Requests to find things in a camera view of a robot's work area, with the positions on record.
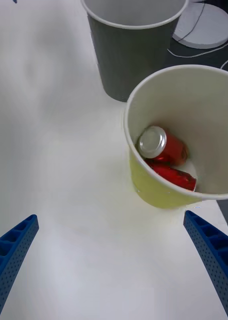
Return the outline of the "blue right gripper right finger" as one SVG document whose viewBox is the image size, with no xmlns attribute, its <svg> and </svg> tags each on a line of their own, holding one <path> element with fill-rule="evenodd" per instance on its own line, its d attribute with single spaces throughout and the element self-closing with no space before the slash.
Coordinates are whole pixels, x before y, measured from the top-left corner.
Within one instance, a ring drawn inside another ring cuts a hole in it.
<svg viewBox="0 0 228 320">
<path fill-rule="evenodd" d="M 228 236 L 190 210 L 184 214 L 183 226 L 228 317 Z"/>
</svg>

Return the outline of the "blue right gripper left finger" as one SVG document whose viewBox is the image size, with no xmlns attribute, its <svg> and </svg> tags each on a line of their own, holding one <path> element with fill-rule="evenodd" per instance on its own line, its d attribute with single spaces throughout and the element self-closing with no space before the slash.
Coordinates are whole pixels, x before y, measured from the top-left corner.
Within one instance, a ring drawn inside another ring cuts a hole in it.
<svg viewBox="0 0 228 320">
<path fill-rule="evenodd" d="M 38 230 L 33 214 L 0 237 L 0 315 Z"/>
</svg>

